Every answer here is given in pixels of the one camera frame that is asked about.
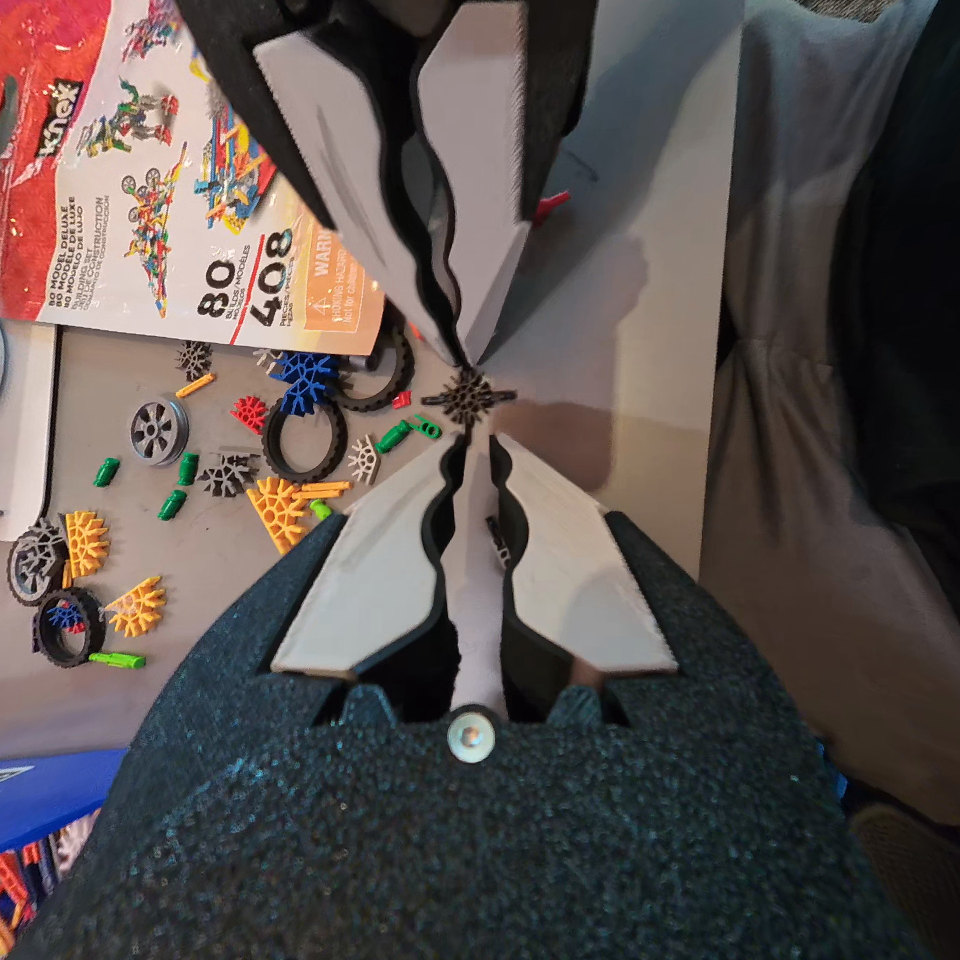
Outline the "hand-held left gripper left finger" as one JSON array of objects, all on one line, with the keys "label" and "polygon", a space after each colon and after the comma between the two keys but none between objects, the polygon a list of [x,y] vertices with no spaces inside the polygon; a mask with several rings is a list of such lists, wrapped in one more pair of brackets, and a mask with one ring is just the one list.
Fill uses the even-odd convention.
[{"label": "hand-held left gripper left finger", "polygon": [[358,677],[444,616],[464,433],[433,440],[350,505],[270,662],[273,673]]}]

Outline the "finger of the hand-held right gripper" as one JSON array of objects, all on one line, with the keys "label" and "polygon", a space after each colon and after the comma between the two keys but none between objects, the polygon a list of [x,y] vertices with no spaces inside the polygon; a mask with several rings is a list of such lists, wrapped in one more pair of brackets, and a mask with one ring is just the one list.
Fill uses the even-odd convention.
[{"label": "finger of the hand-held right gripper", "polygon": [[476,365],[492,341],[531,224],[521,211],[526,5],[464,2],[416,79],[446,214],[452,333]]},{"label": "finger of the hand-held right gripper", "polygon": [[371,56],[340,30],[289,32],[253,56],[342,245],[444,362],[465,365],[403,184],[406,135]]}]

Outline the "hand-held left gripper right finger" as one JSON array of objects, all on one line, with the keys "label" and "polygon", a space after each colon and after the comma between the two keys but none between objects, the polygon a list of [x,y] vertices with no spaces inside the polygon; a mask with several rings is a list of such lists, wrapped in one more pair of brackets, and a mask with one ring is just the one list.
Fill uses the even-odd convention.
[{"label": "hand-held left gripper right finger", "polygon": [[509,547],[521,626],[602,675],[675,673],[601,505],[509,435],[490,440],[506,454],[502,490],[525,522],[524,544]]}]

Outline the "black snowflake connector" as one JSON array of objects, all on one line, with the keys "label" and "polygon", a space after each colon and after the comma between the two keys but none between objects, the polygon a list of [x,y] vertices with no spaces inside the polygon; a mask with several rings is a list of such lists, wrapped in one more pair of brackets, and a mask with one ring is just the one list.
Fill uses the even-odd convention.
[{"label": "black snowflake connector", "polygon": [[482,370],[460,367],[440,392],[421,397],[420,403],[438,408],[443,416],[469,434],[493,408],[517,398],[515,390],[492,387]]}]

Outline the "yellow fan connector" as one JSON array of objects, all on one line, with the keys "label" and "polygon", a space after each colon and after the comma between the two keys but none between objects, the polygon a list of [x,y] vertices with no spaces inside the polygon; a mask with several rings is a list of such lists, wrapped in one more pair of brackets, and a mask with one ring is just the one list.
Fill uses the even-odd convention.
[{"label": "yellow fan connector", "polygon": [[158,626],[164,606],[162,577],[153,576],[104,606],[104,615],[114,632],[125,639],[138,639]]},{"label": "yellow fan connector", "polygon": [[272,475],[257,480],[246,489],[246,497],[282,557],[308,534],[302,523],[308,498],[299,485]]},{"label": "yellow fan connector", "polygon": [[67,560],[64,565],[62,586],[70,586],[77,578],[84,578],[100,570],[109,554],[109,542],[105,538],[108,528],[92,511],[75,511],[64,515],[67,543]]}]

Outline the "printed toy packaging bag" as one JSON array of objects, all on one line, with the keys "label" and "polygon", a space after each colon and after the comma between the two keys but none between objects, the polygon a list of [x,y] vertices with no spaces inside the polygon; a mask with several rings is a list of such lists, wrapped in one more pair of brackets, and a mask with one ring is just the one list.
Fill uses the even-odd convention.
[{"label": "printed toy packaging bag", "polygon": [[2,318],[368,357],[384,291],[174,2],[2,2]]}]

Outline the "black rubber tire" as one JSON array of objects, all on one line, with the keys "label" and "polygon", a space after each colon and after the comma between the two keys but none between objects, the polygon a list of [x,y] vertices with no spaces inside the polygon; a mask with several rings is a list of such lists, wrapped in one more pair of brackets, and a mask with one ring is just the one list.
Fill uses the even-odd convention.
[{"label": "black rubber tire", "polygon": [[414,357],[412,347],[400,328],[392,327],[378,337],[378,345],[388,346],[394,354],[395,363],[390,377],[378,392],[357,398],[348,393],[350,387],[347,379],[340,377],[334,394],[337,402],[345,410],[358,414],[370,414],[392,408],[393,400],[412,384],[414,374]]},{"label": "black rubber tire", "polygon": [[[51,629],[44,611],[48,607],[62,601],[72,602],[81,608],[86,621],[85,632],[73,634]],[[48,594],[32,618],[34,650],[60,669],[72,669],[84,664],[90,653],[101,651],[104,639],[105,621],[100,602],[90,591],[78,586]]]},{"label": "black rubber tire", "polygon": [[283,481],[293,486],[317,485],[336,471],[340,465],[348,440],[348,430],[340,406],[336,402],[323,403],[320,413],[329,421],[330,443],[323,458],[305,471],[296,471],[286,462],[281,447],[281,434],[285,421],[290,414],[283,411],[282,400],[276,400],[266,416],[262,434],[262,456],[270,466],[274,474]]}]

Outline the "grey wheel hub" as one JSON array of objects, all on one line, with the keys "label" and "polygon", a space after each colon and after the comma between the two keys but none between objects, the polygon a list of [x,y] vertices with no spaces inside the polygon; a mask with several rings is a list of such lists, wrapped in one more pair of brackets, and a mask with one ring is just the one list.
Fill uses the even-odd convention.
[{"label": "grey wheel hub", "polygon": [[137,407],[129,422],[128,438],[140,462],[161,467],[184,453],[188,431],[188,415],[180,400],[158,398]]}]

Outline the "grey wheel with tire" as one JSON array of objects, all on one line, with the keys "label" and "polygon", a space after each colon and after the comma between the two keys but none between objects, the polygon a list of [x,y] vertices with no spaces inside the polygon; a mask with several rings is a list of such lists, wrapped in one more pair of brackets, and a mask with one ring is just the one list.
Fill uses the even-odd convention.
[{"label": "grey wheel with tire", "polygon": [[14,600],[25,607],[40,606],[61,587],[68,546],[59,520],[40,519],[11,545],[6,558],[6,583]]}]

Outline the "white instruction sheet board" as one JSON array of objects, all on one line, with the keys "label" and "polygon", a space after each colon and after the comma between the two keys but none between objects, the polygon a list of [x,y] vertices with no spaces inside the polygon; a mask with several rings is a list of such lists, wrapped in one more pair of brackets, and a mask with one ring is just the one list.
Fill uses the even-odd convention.
[{"label": "white instruction sheet board", "polygon": [[2,320],[1,539],[12,542],[45,510],[56,410],[58,330]]}]

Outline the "pile of colourful toy pieces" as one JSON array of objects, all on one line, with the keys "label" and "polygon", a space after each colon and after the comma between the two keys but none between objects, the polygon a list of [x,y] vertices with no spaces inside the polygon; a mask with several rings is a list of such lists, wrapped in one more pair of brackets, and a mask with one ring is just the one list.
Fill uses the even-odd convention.
[{"label": "pile of colourful toy pieces", "polygon": [[1,958],[13,950],[73,867],[99,814],[96,808],[51,834],[1,853]]}]

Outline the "person's black jacket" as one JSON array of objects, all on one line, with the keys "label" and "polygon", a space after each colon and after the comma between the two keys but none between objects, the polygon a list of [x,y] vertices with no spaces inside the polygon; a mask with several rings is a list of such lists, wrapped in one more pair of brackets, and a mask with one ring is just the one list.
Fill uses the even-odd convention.
[{"label": "person's black jacket", "polygon": [[859,475],[885,519],[957,538],[958,3],[936,2],[850,191],[832,277]]}]

